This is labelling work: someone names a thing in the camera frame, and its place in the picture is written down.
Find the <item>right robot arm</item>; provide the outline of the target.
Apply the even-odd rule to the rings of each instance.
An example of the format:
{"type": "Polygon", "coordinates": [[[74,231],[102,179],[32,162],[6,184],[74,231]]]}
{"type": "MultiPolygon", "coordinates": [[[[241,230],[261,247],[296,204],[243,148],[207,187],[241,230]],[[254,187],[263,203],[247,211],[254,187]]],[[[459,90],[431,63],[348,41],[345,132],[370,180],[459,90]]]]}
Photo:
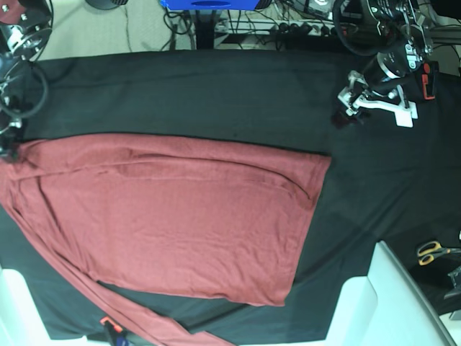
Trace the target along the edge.
{"type": "Polygon", "coordinates": [[[24,124],[44,108],[50,84],[37,64],[53,30],[51,1],[1,2],[1,159],[14,161],[24,124]],[[11,85],[30,74],[42,87],[35,104],[22,101],[11,85]]]}

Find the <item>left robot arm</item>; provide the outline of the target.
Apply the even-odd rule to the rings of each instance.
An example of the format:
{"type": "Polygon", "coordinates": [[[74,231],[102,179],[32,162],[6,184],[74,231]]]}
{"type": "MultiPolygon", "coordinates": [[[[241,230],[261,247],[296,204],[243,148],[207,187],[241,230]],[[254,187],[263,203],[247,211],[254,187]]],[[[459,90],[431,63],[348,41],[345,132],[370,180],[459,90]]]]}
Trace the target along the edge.
{"type": "Polygon", "coordinates": [[[426,63],[432,42],[424,28],[424,15],[411,1],[363,1],[362,9],[375,22],[382,45],[361,48],[346,38],[341,28],[343,1],[332,8],[334,28],[343,46],[356,56],[372,60],[361,71],[352,70],[348,84],[338,93],[339,106],[332,116],[337,128],[361,123],[369,110],[393,114],[399,127],[411,128],[418,118],[416,103],[403,85],[426,63]]]}

